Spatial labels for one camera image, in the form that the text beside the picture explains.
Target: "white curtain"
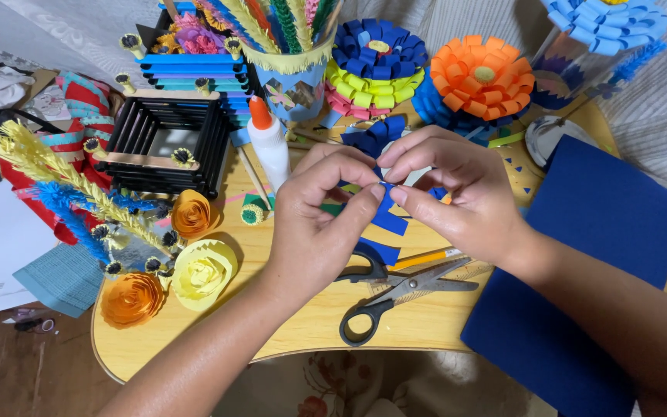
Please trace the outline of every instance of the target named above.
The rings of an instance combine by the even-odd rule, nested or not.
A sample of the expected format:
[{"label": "white curtain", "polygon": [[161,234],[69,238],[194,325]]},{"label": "white curtain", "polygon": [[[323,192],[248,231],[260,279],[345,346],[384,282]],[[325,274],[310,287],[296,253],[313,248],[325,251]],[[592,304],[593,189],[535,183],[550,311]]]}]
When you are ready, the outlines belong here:
[{"label": "white curtain", "polygon": [[[667,0],[659,5],[667,10]],[[0,62],[58,68],[113,83],[127,71],[145,86],[118,39],[153,25],[156,0],[0,0]],[[532,56],[551,29],[539,0],[345,0],[341,22],[378,17],[419,34],[430,53],[455,36],[497,36]],[[667,52],[628,88],[599,104],[627,161],[667,187]]]}]

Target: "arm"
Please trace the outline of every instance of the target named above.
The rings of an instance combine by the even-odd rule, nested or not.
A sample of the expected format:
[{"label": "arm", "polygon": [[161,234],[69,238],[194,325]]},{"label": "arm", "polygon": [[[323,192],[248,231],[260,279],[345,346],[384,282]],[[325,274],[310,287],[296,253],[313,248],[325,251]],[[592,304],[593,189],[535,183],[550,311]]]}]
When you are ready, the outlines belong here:
[{"label": "arm", "polygon": [[[262,273],[151,359],[99,415],[208,417],[269,337],[346,266],[384,196],[373,167],[350,146],[310,150],[279,190]],[[362,191],[352,197],[339,180]],[[338,217],[318,208],[326,197],[348,202]]]},{"label": "arm", "polygon": [[[396,141],[377,163],[391,168],[384,178],[390,183],[416,169],[437,167],[413,187],[395,187],[395,202],[458,249],[512,273],[542,294],[633,377],[643,411],[667,411],[665,293],[533,231],[516,210],[495,151],[428,127]],[[452,192],[451,204],[422,191],[435,185]],[[516,241],[523,244],[511,244]]]}]

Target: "fingernail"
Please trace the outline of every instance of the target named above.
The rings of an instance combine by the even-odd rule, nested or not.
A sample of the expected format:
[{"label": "fingernail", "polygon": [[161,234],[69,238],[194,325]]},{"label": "fingernail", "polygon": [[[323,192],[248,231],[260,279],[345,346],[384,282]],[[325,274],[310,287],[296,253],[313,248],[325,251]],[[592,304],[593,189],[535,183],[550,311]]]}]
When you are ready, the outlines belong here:
[{"label": "fingernail", "polygon": [[397,187],[393,187],[392,190],[390,190],[390,197],[393,199],[393,201],[397,204],[403,207],[403,204],[405,204],[405,199],[408,197],[408,193],[405,192],[400,185]]},{"label": "fingernail", "polygon": [[384,187],[382,184],[375,184],[372,185],[372,188],[370,188],[370,193],[375,196],[377,201],[382,201],[384,197]]}]

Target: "ruler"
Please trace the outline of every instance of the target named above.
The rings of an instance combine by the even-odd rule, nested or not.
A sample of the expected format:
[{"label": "ruler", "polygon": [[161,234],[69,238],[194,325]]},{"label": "ruler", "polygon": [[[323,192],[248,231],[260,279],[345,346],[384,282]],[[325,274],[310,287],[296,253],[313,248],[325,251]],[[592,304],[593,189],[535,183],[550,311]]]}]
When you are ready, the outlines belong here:
[{"label": "ruler", "polygon": [[[427,263],[422,263],[420,265],[411,266],[409,268],[405,268],[404,270],[399,270],[398,272],[403,273],[404,275],[415,274],[416,272],[421,270],[426,270],[429,267],[441,265],[445,262],[455,261],[457,259],[465,257],[466,256],[464,254],[459,254],[458,256],[452,258],[443,258]],[[493,272],[494,269],[495,267],[491,263],[473,260],[466,263],[463,266],[460,266],[459,268],[450,272],[449,274],[445,275],[443,279],[456,280],[456,281],[469,280],[471,278],[476,278],[479,275],[483,274],[489,275]],[[391,288],[391,286],[384,283],[368,283],[367,288],[370,291],[370,296],[374,297],[375,295],[379,295],[384,291],[386,291],[387,289]],[[431,292],[433,291],[415,291],[410,294],[404,295],[401,298],[395,299],[394,304],[397,306],[399,304],[407,303],[408,301],[413,301],[419,297],[423,297],[424,295],[431,294]]]}]

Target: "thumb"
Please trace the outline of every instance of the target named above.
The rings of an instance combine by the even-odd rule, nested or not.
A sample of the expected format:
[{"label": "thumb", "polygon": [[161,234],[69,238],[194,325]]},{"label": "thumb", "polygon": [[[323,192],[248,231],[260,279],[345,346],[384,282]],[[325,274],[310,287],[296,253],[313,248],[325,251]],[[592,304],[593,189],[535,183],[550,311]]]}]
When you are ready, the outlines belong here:
[{"label": "thumb", "polygon": [[414,219],[448,240],[459,231],[464,216],[468,215],[465,209],[444,204],[433,195],[407,185],[393,187],[390,197]]},{"label": "thumb", "polygon": [[346,207],[330,223],[329,229],[347,241],[356,241],[375,217],[384,197],[382,184],[371,184],[354,194]]}]

